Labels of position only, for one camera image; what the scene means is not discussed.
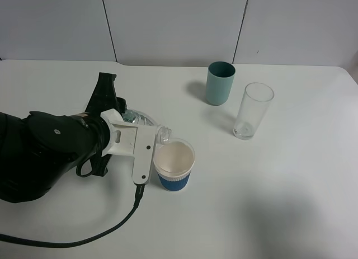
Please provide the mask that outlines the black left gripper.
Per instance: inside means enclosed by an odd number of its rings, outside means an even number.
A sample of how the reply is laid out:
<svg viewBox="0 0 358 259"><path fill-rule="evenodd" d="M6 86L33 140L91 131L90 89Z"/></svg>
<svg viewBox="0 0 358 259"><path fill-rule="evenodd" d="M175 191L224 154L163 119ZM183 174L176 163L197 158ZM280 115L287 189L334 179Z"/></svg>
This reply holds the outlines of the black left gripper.
<svg viewBox="0 0 358 259"><path fill-rule="evenodd" d="M103 155L102 152L110 142L110 132L100 115L107 110L116 110L122 117L126 111L126 100L116 95L115 79L115 74L100 72L84 113L76 115L77 121L91 138L89 151L76 166L76 175L79 177L91 175L104 177L108 173L107 165L112 155ZM91 170L83 174L82 167L87 161L90 162Z"/></svg>

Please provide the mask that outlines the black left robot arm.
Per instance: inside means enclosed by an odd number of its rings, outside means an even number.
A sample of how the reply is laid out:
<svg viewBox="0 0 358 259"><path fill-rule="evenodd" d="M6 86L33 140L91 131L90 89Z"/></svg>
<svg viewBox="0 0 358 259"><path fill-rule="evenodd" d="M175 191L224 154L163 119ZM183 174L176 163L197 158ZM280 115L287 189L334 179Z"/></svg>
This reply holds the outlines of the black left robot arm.
<svg viewBox="0 0 358 259"><path fill-rule="evenodd" d="M55 116L32 111L24 118L1 113L1 199L11 203L44 196L72 168L83 177L107 174L111 155L102 152L110 142L110 130L100 114L114 109L123 114L126 101L118 98L116 75L99 73L85 112Z"/></svg>

